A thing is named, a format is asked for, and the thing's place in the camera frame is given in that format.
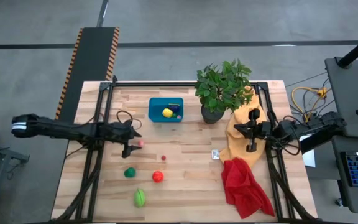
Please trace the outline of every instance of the wooden tabletop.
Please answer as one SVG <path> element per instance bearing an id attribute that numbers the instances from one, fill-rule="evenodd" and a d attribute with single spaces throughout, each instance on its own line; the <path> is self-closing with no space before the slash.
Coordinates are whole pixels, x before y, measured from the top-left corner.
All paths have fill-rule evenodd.
<path id="1" fill-rule="evenodd" d="M 291 115 L 284 82 L 268 82 L 273 110 L 280 120 Z M 85 123 L 96 106 L 100 82 L 84 82 L 76 112 L 75 123 Z M 151 97 L 182 97 L 185 114 L 181 123 L 153 123 L 148 118 Z M 120 87 L 114 88 L 109 121 L 117 121 L 116 113 L 126 110 L 142 121 L 138 130 L 145 142 L 143 149 L 121 158 L 122 145 L 107 142 L 99 179 L 94 222 L 273 222 L 276 217 L 261 211 L 241 220 L 236 208 L 226 203 L 220 160 L 212 160 L 212 149 L 223 149 L 226 144 L 225 129 L 231 117 L 226 111 L 216 124 L 205 124 L 200 102 L 192 87 Z M 128 117 L 120 115 L 121 120 Z M 81 147 L 70 142 L 67 153 Z M 292 192 L 307 211 L 317 216 L 302 155 L 291 156 L 283 152 L 288 181 Z M 63 213 L 78 193 L 81 184 L 86 149 L 68 157 L 64 163 L 52 218 Z M 136 177 L 127 179 L 124 171 L 135 167 Z M 164 174 L 164 181 L 152 180 L 154 171 Z M 265 154 L 255 163 L 252 173 L 269 197 L 273 194 Z M 146 204 L 134 206 L 137 189 L 145 192 Z M 287 217 L 285 197 L 280 192 L 284 216 Z M 86 213 L 88 200 L 83 212 Z"/>

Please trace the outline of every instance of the green plant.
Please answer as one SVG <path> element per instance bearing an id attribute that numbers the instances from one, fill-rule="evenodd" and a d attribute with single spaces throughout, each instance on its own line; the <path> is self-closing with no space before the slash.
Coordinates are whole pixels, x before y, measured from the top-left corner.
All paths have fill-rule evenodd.
<path id="1" fill-rule="evenodd" d="M 248 76 L 251 72 L 238 59 L 232 63 L 224 61 L 221 71 L 216 65 L 208 65 L 197 71 L 196 96 L 212 113 L 223 113 L 228 108 L 234 111 L 244 103 L 249 104 L 252 98 L 250 89 L 245 89 L 250 86 Z"/>

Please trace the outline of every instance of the red berry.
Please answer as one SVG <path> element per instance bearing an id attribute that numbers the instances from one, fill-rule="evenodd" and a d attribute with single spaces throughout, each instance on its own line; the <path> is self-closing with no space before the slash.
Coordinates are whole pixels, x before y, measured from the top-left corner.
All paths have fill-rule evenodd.
<path id="1" fill-rule="evenodd" d="M 155 171 L 155 172 L 153 173 L 153 180 L 154 180 L 154 182 L 159 183 L 159 182 L 161 182 L 163 179 L 164 179 L 164 175 L 162 174 L 161 171 Z"/>

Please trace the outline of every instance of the concrete floor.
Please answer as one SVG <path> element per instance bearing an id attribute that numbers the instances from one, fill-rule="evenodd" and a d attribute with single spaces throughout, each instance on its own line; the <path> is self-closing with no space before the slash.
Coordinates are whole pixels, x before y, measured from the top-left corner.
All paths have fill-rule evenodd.
<path id="1" fill-rule="evenodd" d="M 101 3 L 0 1 L 0 44 L 74 43 L 79 28 L 96 25 Z M 358 0 L 110 0 L 103 26 L 119 26 L 121 43 L 358 40 Z M 114 73 L 119 80 L 194 80 L 195 71 L 207 64 L 239 58 L 253 70 L 252 79 L 280 79 L 290 85 L 323 73 L 325 58 L 344 55 L 353 47 L 118 49 Z M 13 138 L 10 122 L 23 113 L 54 115 L 71 53 L 0 50 L 0 146 L 31 155 L 29 163 L 3 183 L 0 223 L 50 218 L 67 142 Z M 287 92 L 296 86 L 318 88 L 325 79 L 320 75 L 289 86 Z M 301 94 L 296 100 L 301 102 Z M 335 110 L 334 104 L 323 112 L 330 110 Z M 335 182 L 310 179 L 310 184 L 320 218 L 358 223 L 358 214 L 333 204 L 339 197 Z"/>

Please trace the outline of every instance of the green melon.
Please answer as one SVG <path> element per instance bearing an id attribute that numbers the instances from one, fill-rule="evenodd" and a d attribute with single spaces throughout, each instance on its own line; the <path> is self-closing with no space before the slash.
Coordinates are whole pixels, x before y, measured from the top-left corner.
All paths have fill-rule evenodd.
<path id="1" fill-rule="evenodd" d="M 135 192 L 135 205 L 136 207 L 143 207 L 146 202 L 146 196 L 144 195 L 144 191 L 141 189 L 137 189 Z"/>

